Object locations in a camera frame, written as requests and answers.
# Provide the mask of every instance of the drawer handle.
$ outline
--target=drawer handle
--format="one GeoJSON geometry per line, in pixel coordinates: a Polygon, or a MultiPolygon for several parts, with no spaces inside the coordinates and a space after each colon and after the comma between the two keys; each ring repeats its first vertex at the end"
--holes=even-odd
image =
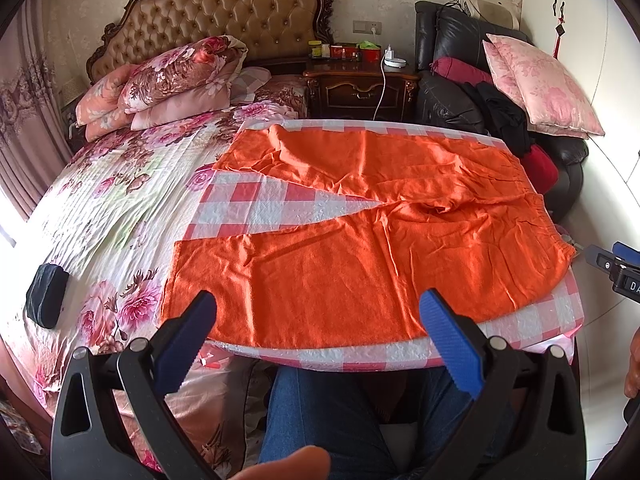
{"type": "Polygon", "coordinates": [[[371,99],[374,95],[373,92],[353,92],[358,99],[371,99]]]}

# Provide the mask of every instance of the white cable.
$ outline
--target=white cable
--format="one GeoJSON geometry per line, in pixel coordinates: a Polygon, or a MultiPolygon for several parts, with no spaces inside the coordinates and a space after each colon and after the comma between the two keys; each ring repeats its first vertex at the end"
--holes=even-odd
{"type": "Polygon", "coordinates": [[[385,97],[385,89],[386,89],[386,74],[385,74],[385,57],[386,57],[386,53],[388,52],[389,47],[387,47],[385,49],[385,54],[384,56],[382,56],[382,59],[380,60],[380,70],[382,70],[382,95],[380,96],[380,101],[378,102],[378,106],[376,106],[376,111],[373,112],[373,120],[376,120],[376,115],[378,114],[378,110],[380,109],[380,105],[382,104],[382,99],[385,97]]]}

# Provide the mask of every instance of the black leather armchair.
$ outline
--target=black leather armchair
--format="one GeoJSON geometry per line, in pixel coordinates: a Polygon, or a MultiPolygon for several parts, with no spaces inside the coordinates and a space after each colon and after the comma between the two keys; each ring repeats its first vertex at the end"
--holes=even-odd
{"type": "MultiPolygon", "coordinates": [[[[421,76],[415,123],[486,134],[482,112],[476,104],[456,83],[431,73],[431,63],[441,57],[453,57],[489,72],[482,47],[482,41],[488,41],[487,34],[527,42],[529,38],[518,30],[476,20],[442,4],[417,2],[415,12],[415,63],[421,76]]],[[[553,221],[559,222],[580,195],[580,164],[587,157],[588,148],[575,137],[532,136],[558,168],[558,182],[545,194],[545,206],[553,221]]]]}

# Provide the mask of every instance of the blue jeans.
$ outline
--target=blue jeans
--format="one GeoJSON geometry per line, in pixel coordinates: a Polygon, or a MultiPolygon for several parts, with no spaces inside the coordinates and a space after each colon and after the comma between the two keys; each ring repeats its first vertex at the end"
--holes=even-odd
{"type": "MultiPolygon", "coordinates": [[[[418,439],[409,473],[398,475],[380,424],[353,374],[312,372],[281,366],[269,403],[267,432],[259,462],[284,458],[304,446],[331,455],[330,480],[417,480],[452,435],[471,397],[460,392],[446,368],[412,370],[421,383],[418,439]]],[[[504,448],[513,421],[506,413],[485,455],[504,448]]]]}

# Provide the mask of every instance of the red and white checkered tablecloth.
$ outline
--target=red and white checkered tablecloth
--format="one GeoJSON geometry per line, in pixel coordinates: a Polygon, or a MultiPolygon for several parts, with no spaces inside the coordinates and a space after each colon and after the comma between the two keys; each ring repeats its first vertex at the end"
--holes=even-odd
{"type": "MultiPolygon", "coordinates": [[[[470,142],[507,149],[501,140],[492,137],[418,124],[350,120],[286,120],[278,123],[289,131],[304,132],[305,128],[319,126],[337,132],[366,128],[380,134],[468,139],[470,142]]],[[[273,122],[245,123],[243,126],[263,129],[270,124],[273,122]]],[[[310,189],[259,173],[216,171],[202,195],[184,239],[275,231],[335,218],[376,205],[378,202],[310,189]]],[[[570,269],[547,297],[513,314],[482,323],[480,328],[488,336],[502,336],[514,348],[524,348],[562,334],[572,334],[582,326],[583,319],[580,295],[570,269]]],[[[221,342],[215,344],[234,354],[313,370],[398,370],[442,364],[438,351],[428,337],[365,347],[295,350],[251,348],[221,342]]]]}

